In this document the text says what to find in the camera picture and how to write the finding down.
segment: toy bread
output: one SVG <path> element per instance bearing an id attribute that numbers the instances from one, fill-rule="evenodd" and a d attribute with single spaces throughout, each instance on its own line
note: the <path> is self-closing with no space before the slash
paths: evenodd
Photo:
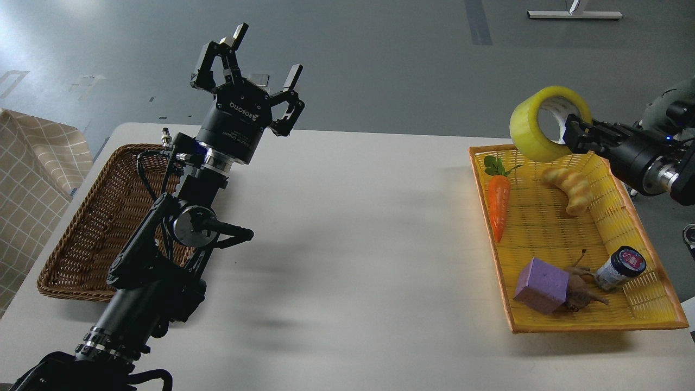
<path id="1" fill-rule="evenodd" d="M 565 211 L 570 216 L 583 214 L 594 200 L 589 181 L 576 171 L 564 167 L 551 167 L 543 171 L 541 180 L 554 184 L 567 194 L 569 202 Z"/>

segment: toy carrot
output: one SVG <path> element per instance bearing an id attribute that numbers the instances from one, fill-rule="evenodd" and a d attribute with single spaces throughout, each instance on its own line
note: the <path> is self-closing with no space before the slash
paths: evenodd
<path id="1" fill-rule="evenodd" d="M 512 191 L 512 183 L 507 176 L 521 165 L 505 171 L 502 159 L 492 155 L 485 156 L 483 162 L 485 163 L 485 173 L 492 175 L 487 184 L 487 204 L 492 233 L 495 235 L 495 241 L 499 243 L 502 240 L 502 232 L 505 230 L 509 193 Z"/>

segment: wicker basket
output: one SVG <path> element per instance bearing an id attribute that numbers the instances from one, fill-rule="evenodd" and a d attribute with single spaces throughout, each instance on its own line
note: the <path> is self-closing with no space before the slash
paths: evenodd
<path id="1" fill-rule="evenodd" d="M 513 145 L 472 147 L 469 154 L 488 221 L 502 301 L 513 333 L 688 327 L 635 207 L 604 159 L 593 153 L 572 154 L 552 163 L 537 163 L 524 157 Z M 487 211 L 487 184 L 491 176 L 484 172 L 483 160 L 488 154 L 501 158 L 507 168 L 523 164 L 509 175 L 512 194 L 500 243 L 494 240 Z M 566 195 L 540 181 L 540 174 L 551 166 L 574 169 L 589 180 L 594 194 L 589 213 L 579 217 L 565 214 Z M 609 305 L 593 302 L 579 312 L 560 309 L 544 315 L 512 299 L 519 273 L 532 257 L 564 269 L 576 262 L 582 249 L 587 249 L 580 266 L 595 271 L 622 245 L 637 249 L 646 259 L 647 269 L 613 294 L 606 294 L 589 283 L 590 289 L 610 300 Z"/>
<path id="2" fill-rule="evenodd" d="M 55 298 L 109 301 L 114 289 L 106 284 L 109 266 L 152 206 L 136 170 L 136 157 L 145 150 L 161 150 L 157 144 L 128 144 L 106 162 L 65 234 L 46 262 L 37 285 L 41 294 Z M 162 156 L 141 160 L 145 176 L 158 191 L 167 165 Z M 171 175 L 167 191 L 179 183 Z M 164 251 L 159 230 L 156 235 Z M 174 261 L 182 265 L 192 248 L 174 244 Z"/>

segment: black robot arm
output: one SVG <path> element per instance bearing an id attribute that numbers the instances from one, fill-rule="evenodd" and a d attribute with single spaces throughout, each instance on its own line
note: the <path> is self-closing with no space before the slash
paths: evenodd
<path id="1" fill-rule="evenodd" d="M 562 137 L 572 153 L 594 151 L 611 172 L 645 196 L 668 191 L 682 205 L 695 204 L 695 143 L 671 134 L 622 124 L 583 122 L 570 115 Z"/>
<path id="2" fill-rule="evenodd" d="M 266 127 L 287 136 L 304 108 L 294 91 L 302 70 L 295 65 L 282 91 L 270 96 L 241 76 L 236 50 L 248 28 L 241 24 L 232 38 L 204 46 L 191 86 L 215 95 L 213 105 L 195 138 L 177 134 L 172 142 L 164 129 L 166 150 L 144 154 L 167 157 L 167 169 L 156 196 L 138 165 L 145 187 L 155 198 L 147 215 L 108 271 L 107 282 L 116 293 L 99 321 L 88 331 L 75 354 L 55 352 L 23 375 L 12 391 L 108 390 L 132 391 L 133 385 L 155 378 L 171 390 L 172 377 L 163 369 L 131 374 L 149 337 L 163 337 L 171 321 L 187 321 L 205 299 L 201 279 L 213 249 L 249 241 L 253 231 L 217 220 L 211 205 L 227 186 L 233 162 L 249 163 Z M 216 86 L 212 65 L 220 57 L 224 83 Z M 288 103 L 286 115 L 273 121 L 270 108 Z M 183 166 L 173 194 L 166 182 Z M 155 240 L 164 237 L 166 254 Z M 228 235 L 219 240 L 220 235 Z M 173 262 L 173 241 L 193 248 L 183 266 Z"/>

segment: gray floor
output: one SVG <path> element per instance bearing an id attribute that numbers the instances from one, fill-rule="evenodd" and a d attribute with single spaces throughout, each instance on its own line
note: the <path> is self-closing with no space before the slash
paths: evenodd
<path id="1" fill-rule="evenodd" d="M 244 75 L 269 74 L 274 92 L 304 65 L 300 129 L 508 137 L 514 107 L 554 84 L 577 91 L 595 118 L 632 123 L 695 73 L 690 0 L 589 4 L 621 11 L 618 22 L 526 17 L 563 9 L 562 0 L 6 0 L 0 106 L 78 127 L 93 152 L 123 122 L 199 124 L 211 96 L 189 87 L 193 65 L 205 42 L 241 22 Z M 695 209 L 667 195 L 635 204 L 679 298 L 695 296 L 680 240 Z"/>

